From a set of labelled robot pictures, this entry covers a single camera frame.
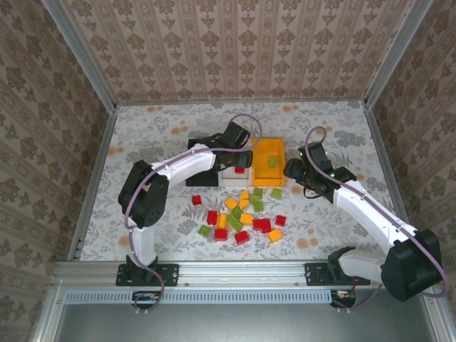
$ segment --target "yellow tray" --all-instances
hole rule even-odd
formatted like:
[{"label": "yellow tray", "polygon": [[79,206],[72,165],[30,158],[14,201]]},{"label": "yellow tray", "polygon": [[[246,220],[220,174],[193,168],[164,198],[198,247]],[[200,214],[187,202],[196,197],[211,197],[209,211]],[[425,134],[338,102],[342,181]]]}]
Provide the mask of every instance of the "yellow tray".
[{"label": "yellow tray", "polygon": [[[282,139],[261,139],[254,147],[252,163],[252,186],[254,187],[283,187],[285,185],[284,167],[285,150]],[[276,166],[268,165],[269,157],[276,158]]]}]

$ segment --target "floral patterned mat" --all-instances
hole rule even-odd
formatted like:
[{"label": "floral patterned mat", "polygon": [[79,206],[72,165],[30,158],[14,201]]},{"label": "floral patterned mat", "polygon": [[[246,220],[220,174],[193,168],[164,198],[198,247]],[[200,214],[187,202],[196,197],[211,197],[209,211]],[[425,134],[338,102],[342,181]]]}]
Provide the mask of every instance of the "floral patterned mat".
[{"label": "floral patterned mat", "polygon": [[[117,202],[118,194],[134,162],[156,162],[187,149],[189,138],[223,132],[229,119],[250,113],[260,119],[265,138],[283,138],[286,159],[298,157],[306,133],[315,125],[328,131],[324,147],[333,166],[346,166],[383,205],[392,209],[371,133],[361,102],[231,103],[201,105],[128,106],[117,109],[118,119],[105,161],[103,176],[81,254],[83,261],[124,260],[128,236]],[[257,135],[247,118],[237,120]],[[245,227],[250,241],[237,245],[234,232],[226,242],[208,239],[197,231],[210,209],[228,212],[223,202],[239,198],[244,188],[185,187],[169,192],[166,211],[155,225],[155,248],[161,260],[265,260],[325,259],[332,251],[352,245],[379,250],[360,224],[326,199],[306,199],[302,187],[287,180],[282,198],[271,198],[265,189],[264,212],[256,217],[287,217],[284,238],[271,244],[267,235]],[[193,195],[203,204],[193,206]],[[253,213],[252,206],[247,212]]]}]

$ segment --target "patterned wall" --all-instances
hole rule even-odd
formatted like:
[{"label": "patterned wall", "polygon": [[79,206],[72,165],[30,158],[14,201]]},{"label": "patterned wall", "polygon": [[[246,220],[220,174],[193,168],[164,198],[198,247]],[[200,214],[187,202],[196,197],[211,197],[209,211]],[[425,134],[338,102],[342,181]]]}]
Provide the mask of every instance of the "patterned wall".
[{"label": "patterned wall", "polygon": [[119,103],[362,98],[412,0],[64,0]]},{"label": "patterned wall", "polygon": [[410,221],[439,236],[454,287],[456,1],[434,1],[374,112]]},{"label": "patterned wall", "polygon": [[40,1],[0,1],[0,341],[66,259],[107,113]]}]

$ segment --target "toy block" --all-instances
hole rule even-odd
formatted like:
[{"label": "toy block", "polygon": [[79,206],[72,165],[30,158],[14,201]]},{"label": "toy block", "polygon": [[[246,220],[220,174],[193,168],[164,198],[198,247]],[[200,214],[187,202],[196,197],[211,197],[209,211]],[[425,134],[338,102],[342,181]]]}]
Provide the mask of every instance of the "toy block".
[{"label": "toy block", "polygon": [[202,204],[201,196],[193,196],[192,197],[192,203],[193,203],[193,205]]},{"label": "toy block", "polygon": [[236,232],[239,233],[242,230],[242,223],[233,214],[228,215],[227,221]]},{"label": "toy block", "polygon": [[235,207],[237,207],[237,202],[232,199],[231,197],[229,199],[227,199],[225,201],[225,206],[230,209],[230,210],[233,210]]},{"label": "toy block", "polygon": [[276,200],[280,200],[282,198],[282,190],[273,189],[271,192],[271,197],[275,198]]},{"label": "toy block", "polygon": [[242,193],[241,193],[241,196],[239,196],[239,198],[241,200],[248,200],[249,199],[249,192],[247,190],[244,190]]},{"label": "toy block", "polygon": [[280,229],[274,229],[272,232],[268,233],[269,240],[271,240],[272,243],[279,241],[284,235],[280,231]]},{"label": "toy block", "polygon": [[234,238],[236,239],[237,244],[245,244],[250,240],[249,233],[247,233],[245,230],[243,232],[235,234]]},{"label": "toy block", "polygon": [[254,221],[252,222],[252,226],[253,226],[253,229],[254,230],[257,230],[258,232],[261,231],[261,221],[263,221],[262,219],[254,219]]},{"label": "toy block", "polygon": [[255,203],[255,202],[259,201],[259,196],[256,194],[250,194],[249,199],[250,199],[250,203]]},{"label": "toy block", "polygon": [[263,189],[260,187],[256,187],[254,189],[254,194],[257,195],[259,198],[263,197]]},{"label": "toy block", "polygon": [[254,215],[252,214],[241,214],[241,218],[239,219],[239,221],[244,224],[244,225],[249,225],[251,226],[253,224],[253,221],[254,221]]},{"label": "toy block", "polygon": [[272,230],[271,221],[269,221],[269,219],[262,219],[261,220],[261,232],[263,234],[268,234],[271,230]]},{"label": "toy block", "polygon": [[215,226],[217,224],[217,212],[214,210],[207,212],[207,224],[209,226]]},{"label": "toy block", "polygon": [[276,226],[283,227],[285,225],[285,221],[286,221],[286,217],[285,216],[277,215]]},{"label": "toy block", "polygon": [[276,167],[276,165],[277,165],[276,157],[273,156],[273,155],[269,156],[269,158],[268,158],[268,166],[269,167]]},{"label": "toy block", "polygon": [[244,210],[245,208],[247,208],[249,206],[249,203],[250,201],[248,199],[241,199],[239,201],[239,207]]},{"label": "toy block", "polygon": [[217,218],[217,229],[226,229],[227,228],[227,215],[220,214]]},{"label": "toy block", "polygon": [[263,203],[260,202],[260,201],[256,201],[253,203],[253,206],[254,206],[254,211],[255,212],[262,212],[264,210],[263,208]]},{"label": "toy block", "polygon": [[214,232],[214,240],[215,241],[227,241],[228,240],[228,231],[226,229],[216,229]]},{"label": "toy block", "polygon": [[239,208],[239,207],[235,207],[231,213],[232,213],[232,215],[233,215],[234,217],[236,217],[237,219],[239,219],[239,218],[241,217],[241,215],[242,215],[242,210],[241,210],[241,208]]},{"label": "toy block", "polygon": [[201,228],[199,228],[199,231],[198,231],[198,234],[203,237],[208,237],[210,233],[211,233],[211,229],[208,226],[201,226]]}]

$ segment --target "red cube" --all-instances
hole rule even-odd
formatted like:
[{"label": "red cube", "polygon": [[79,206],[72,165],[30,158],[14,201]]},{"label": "red cube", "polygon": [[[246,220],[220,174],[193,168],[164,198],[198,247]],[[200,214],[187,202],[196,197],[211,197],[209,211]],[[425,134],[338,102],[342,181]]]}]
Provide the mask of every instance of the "red cube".
[{"label": "red cube", "polygon": [[245,230],[235,234],[234,238],[236,239],[237,244],[244,244],[250,240],[250,236]]},{"label": "red cube", "polygon": [[254,230],[257,230],[259,232],[261,231],[261,221],[263,221],[263,220],[262,219],[254,219],[253,225],[252,225]]},{"label": "red cube", "polygon": [[276,226],[283,227],[285,225],[285,221],[286,221],[286,217],[285,216],[277,215]]},{"label": "red cube", "polygon": [[215,226],[217,225],[217,212],[214,210],[210,210],[207,213],[207,224],[209,226]]},{"label": "red cube", "polygon": [[261,232],[263,234],[268,234],[271,231],[272,231],[271,221],[269,221],[269,219],[262,219],[261,220]]},{"label": "red cube", "polygon": [[201,196],[193,196],[192,197],[192,203],[193,203],[193,205],[202,204]]},{"label": "red cube", "polygon": [[215,241],[227,241],[228,231],[226,229],[216,229],[214,232]]}]

